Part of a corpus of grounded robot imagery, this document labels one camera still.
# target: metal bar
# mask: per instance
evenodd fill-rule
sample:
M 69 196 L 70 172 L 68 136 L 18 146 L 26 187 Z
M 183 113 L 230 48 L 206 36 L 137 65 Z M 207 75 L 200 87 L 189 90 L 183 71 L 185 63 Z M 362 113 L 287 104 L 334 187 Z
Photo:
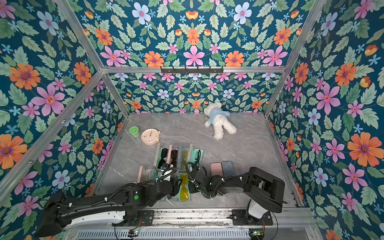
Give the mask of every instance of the metal bar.
M 44 131 L 44 133 L 36 140 L 31 148 L 28 149 L 24 156 L 1 180 L 0 203 L 8 197 L 19 181 L 28 173 L 31 166 L 46 149 L 47 145 L 62 129 L 64 123 L 71 118 L 72 114 L 80 107 L 85 98 L 96 87 L 102 75 L 103 74 L 101 72 L 96 72 L 93 75 L 90 81 L 80 90 L 80 92 L 72 99 L 66 108 L 56 117 L 54 122 Z
M 122 136 L 124 135 L 124 130 L 125 130 L 127 124 L 128 124 L 128 119 L 126 118 L 124 120 L 124 123 L 121 126 L 120 132 L 118 133 L 117 138 L 115 139 L 112 148 L 109 151 L 108 157 L 107 157 L 107 159 L 104 162 L 104 167 L 100 171 L 99 176 L 97 177 L 97 180 L 95 182 L 94 188 L 92 189 L 92 191 L 90 193 L 91 196 L 93 196 L 93 194 L 95 194 L 95 192 L 97 192 L 99 190 L 99 188 L 101 187 L 101 184 L 102 184 L 102 182 L 103 182 L 103 180 L 105 178 L 105 173 L 109 169 L 109 166 L 110 166 L 110 164 L 112 162 L 113 156 L 115 155 L 115 153 L 116 153 L 116 151 L 118 149 L 120 140 L 121 140 Z
M 88 36 L 85 34 L 84 28 L 82 27 L 74 11 L 72 10 L 71 5 L 68 3 L 67 0 L 56 0 L 56 4 L 65 19 L 67 20 L 68 24 L 70 25 L 72 31 L 75 33 L 80 44 L 83 46 L 84 50 L 88 54 L 96 70 L 100 71 L 100 69 L 104 65 L 101 62 L 96 50 L 93 48 L 91 42 L 89 41 Z
M 199 67 L 200 70 L 206 70 L 210 67 Z M 195 69 L 198 72 L 197 67 L 175 67 L 175 68 L 155 68 L 155 67 L 103 67 L 102 70 L 104 73 L 162 73 L 163 70 L 185 70 L 185 69 Z M 221 69 L 221 67 L 211 67 L 211 70 Z M 257 67 L 223 67 L 223 72 L 225 73 L 284 73 L 286 71 L 285 67 L 282 66 L 257 66 Z
M 289 74 L 292 72 L 293 66 L 295 65 L 295 62 L 296 62 L 297 58 L 299 57 L 299 54 L 300 54 L 301 50 L 303 49 L 304 44 L 307 41 L 308 36 L 309 36 L 310 32 L 312 31 L 312 28 L 313 28 L 316 20 L 318 19 L 318 17 L 321 14 L 321 9 L 323 8 L 323 6 L 325 5 L 326 2 L 327 2 L 327 0 L 315 0 L 314 1 L 312 8 L 308 14 L 308 17 L 305 20 L 305 23 L 303 25 L 303 30 L 301 31 L 300 36 L 297 39 L 297 42 L 296 42 L 296 44 L 295 44 L 295 46 L 294 46 L 294 48 L 293 48 L 293 50 L 292 50 L 292 52 L 288 58 L 287 65 L 286 65 L 286 71 L 280 77 L 280 79 L 276 85 L 275 91 L 273 92 L 271 99 L 269 100 L 268 107 L 265 111 L 265 118 L 267 118 L 269 116 L 269 113 L 271 112 L 272 107 L 276 103 L 280 92 L 283 90 L 284 82 L 289 77 Z
M 275 149 L 277 159 L 279 160 L 281 170 L 283 171 L 284 178 L 286 180 L 286 184 L 291 192 L 293 192 L 293 196 L 295 197 L 296 203 L 299 207 L 304 207 L 303 201 L 299 195 L 299 190 L 296 187 L 295 182 L 293 181 L 292 175 L 288 168 L 286 161 L 284 160 L 283 154 L 281 152 L 280 146 L 277 144 L 274 133 L 272 132 L 270 121 L 268 118 L 264 118 L 266 128 L 268 129 L 269 136 L 272 140 L 273 148 Z
M 120 111 L 122 112 L 124 117 L 127 118 L 129 115 L 129 111 L 128 111 L 127 107 L 125 106 L 125 104 L 121 98 L 121 95 L 118 92 L 116 86 L 112 83 L 111 77 L 108 74 L 104 74 L 103 80 L 104 80 L 105 85 L 109 89 L 112 97 L 115 99 L 116 104 L 119 106 Z

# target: clock face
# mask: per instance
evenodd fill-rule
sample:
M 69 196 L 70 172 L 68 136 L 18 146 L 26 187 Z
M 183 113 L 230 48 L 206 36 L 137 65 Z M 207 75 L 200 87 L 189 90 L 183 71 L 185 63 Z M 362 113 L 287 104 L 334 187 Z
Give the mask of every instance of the clock face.
M 143 132 L 141 139 L 144 142 L 153 142 L 158 139 L 159 131 L 153 128 L 147 129 Z

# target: teddy bear's leg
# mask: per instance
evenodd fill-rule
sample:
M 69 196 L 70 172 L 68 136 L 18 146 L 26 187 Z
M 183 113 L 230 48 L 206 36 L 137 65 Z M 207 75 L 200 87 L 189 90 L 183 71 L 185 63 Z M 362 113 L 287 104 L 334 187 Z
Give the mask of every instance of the teddy bear's leg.
M 223 127 L 229 134 L 235 134 L 237 132 L 236 127 L 226 119 L 223 123 Z

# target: orange flower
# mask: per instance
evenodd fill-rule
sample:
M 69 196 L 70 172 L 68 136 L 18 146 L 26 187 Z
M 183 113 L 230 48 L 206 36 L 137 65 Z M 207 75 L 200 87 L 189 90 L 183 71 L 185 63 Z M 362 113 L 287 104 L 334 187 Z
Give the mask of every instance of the orange flower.
M 144 55 L 144 62 L 148 64 L 148 67 L 162 67 L 164 66 L 164 59 L 161 58 L 160 53 L 155 53 L 154 51 L 149 51 L 149 54 Z
M 197 11 L 187 11 L 185 12 L 185 15 L 187 16 L 187 19 L 197 19 L 197 17 L 199 16 L 199 12 Z
M 302 200 L 304 200 L 303 190 L 301 189 L 301 187 L 299 186 L 298 183 L 296 183 L 296 188 L 297 188 L 297 191 L 299 191 L 300 198 L 301 198 Z
M 210 36 L 212 33 L 211 33 L 211 30 L 209 30 L 209 29 L 205 29 L 204 30 L 204 35 L 205 36 Z
M 86 195 L 84 197 L 90 197 L 94 187 L 95 187 L 94 183 L 92 183 L 89 187 L 87 187 L 87 190 L 85 190 Z
M 197 32 L 195 28 L 191 28 L 189 33 L 187 33 L 188 42 L 192 45 L 196 45 L 196 43 L 200 42 L 200 34 Z
M 122 126 L 122 122 L 119 122 L 119 124 L 118 124 L 118 132 L 120 132 L 121 126 Z
M 377 148 L 381 146 L 381 141 L 377 137 L 371 139 L 371 134 L 362 132 L 359 136 L 357 133 L 351 137 L 352 142 L 348 142 L 349 153 L 353 160 L 358 159 L 358 164 L 363 167 L 367 166 L 367 162 L 372 166 L 379 165 L 379 160 L 384 158 L 384 149 Z
M 274 37 L 275 44 L 283 45 L 288 38 L 291 36 L 291 30 L 289 28 L 282 28 L 280 31 L 277 31 L 276 36 Z
M 177 30 L 175 31 L 175 35 L 176 35 L 176 36 L 181 36 L 181 34 L 182 34 L 181 29 L 177 29 Z
M 108 31 L 105 31 L 102 28 L 96 29 L 96 37 L 99 38 L 99 42 L 101 42 L 102 44 L 106 46 L 112 45 L 113 39 Z
M 348 63 L 346 65 L 345 63 L 341 65 L 341 69 L 338 69 L 336 72 L 337 77 L 335 77 L 335 81 L 337 82 L 337 85 L 342 86 L 348 86 L 349 81 L 352 81 L 356 74 L 357 68 L 353 66 L 353 63 Z
M 240 67 L 244 62 L 244 55 L 239 53 L 239 51 L 234 51 L 233 53 L 228 53 L 228 57 L 225 58 L 227 67 Z
M 91 13 L 90 11 L 85 11 L 84 13 L 85 13 L 85 15 L 86 15 L 89 19 L 93 19 L 93 13 Z
M 89 72 L 88 66 L 83 62 L 76 63 L 74 66 L 76 68 L 73 69 L 73 73 L 76 74 L 77 81 L 81 82 L 83 85 L 87 84 L 91 79 L 91 73 Z
M 307 63 L 301 63 L 300 66 L 297 67 L 295 78 L 296 83 L 303 84 L 307 80 L 307 74 L 309 73 L 308 64 Z
M 293 142 L 293 139 L 288 138 L 287 143 L 285 144 L 287 146 L 287 149 L 292 152 L 295 149 L 295 143 Z
M 374 54 L 379 48 L 376 46 L 376 45 L 369 45 L 366 49 L 365 49 L 365 55 L 366 56 L 370 56 L 372 54 Z
M 11 134 L 0 135 L 0 164 L 2 169 L 13 167 L 13 162 L 18 162 L 27 151 L 27 145 L 22 144 L 24 139 L 16 136 L 12 139 Z
M 96 141 L 95 141 L 95 143 L 93 144 L 92 147 L 93 147 L 92 152 L 95 153 L 95 154 L 99 154 L 101 152 L 101 150 L 103 149 L 103 147 L 104 147 L 104 143 L 99 138 L 99 139 L 96 139 Z
M 141 103 L 139 103 L 139 102 L 132 101 L 132 102 L 131 102 L 131 105 L 132 105 L 132 107 L 135 108 L 135 109 L 141 109 Z
M 252 106 L 253 109 L 258 109 L 259 107 L 262 106 L 262 104 L 263 103 L 261 101 L 255 101 L 255 102 L 252 103 L 251 106 Z
M 194 101 L 194 102 L 192 103 L 192 106 L 193 106 L 194 108 L 198 109 L 199 107 L 201 107 L 201 103 L 200 103 L 199 101 Z
M 9 72 L 11 73 L 9 78 L 12 82 L 16 82 L 15 85 L 19 88 L 24 87 L 26 90 L 31 90 L 40 82 L 39 72 L 29 64 L 25 66 L 23 63 L 18 63 L 17 68 L 12 67 Z
M 327 240 L 340 240 L 339 235 L 337 235 L 332 229 L 327 229 L 325 237 L 327 238 Z
M 297 15 L 299 15 L 299 11 L 298 10 L 295 10 L 291 13 L 291 18 L 294 19 L 295 17 L 297 17 Z
M 363 77 L 360 80 L 360 86 L 362 86 L 363 88 L 369 88 L 370 85 L 371 85 L 371 80 L 369 77 Z

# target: white teddy bear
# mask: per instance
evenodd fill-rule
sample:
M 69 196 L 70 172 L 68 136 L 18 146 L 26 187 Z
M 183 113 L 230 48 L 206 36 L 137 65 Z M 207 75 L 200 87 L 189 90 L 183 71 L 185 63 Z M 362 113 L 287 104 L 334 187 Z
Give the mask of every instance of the white teddy bear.
M 210 103 L 204 109 L 204 114 L 209 116 L 209 119 L 204 125 L 206 127 L 209 127 L 211 124 L 214 126 L 214 138 L 217 140 L 222 139 L 224 136 L 223 127 L 229 134 L 235 134 L 237 132 L 236 127 L 227 119 L 227 117 L 230 116 L 230 113 L 221 110 L 221 106 L 221 103 Z

